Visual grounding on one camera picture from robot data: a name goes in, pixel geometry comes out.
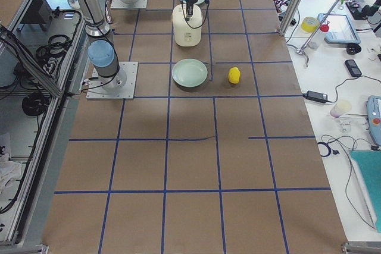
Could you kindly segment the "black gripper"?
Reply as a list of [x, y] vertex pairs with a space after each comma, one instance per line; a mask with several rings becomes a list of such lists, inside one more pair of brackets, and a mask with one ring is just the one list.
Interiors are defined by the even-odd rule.
[[193, 17], [193, 5], [196, 4], [197, 2], [198, 0], [186, 0], [186, 5], [185, 5], [185, 20], [186, 21], [189, 21], [190, 18]]

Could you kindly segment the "green plate near arm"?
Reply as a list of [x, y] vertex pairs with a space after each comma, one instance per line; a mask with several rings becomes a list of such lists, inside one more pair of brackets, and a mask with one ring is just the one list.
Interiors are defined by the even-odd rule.
[[171, 77], [181, 87], [194, 88], [206, 81], [208, 70], [206, 65], [197, 59], [182, 59], [171, 71]]

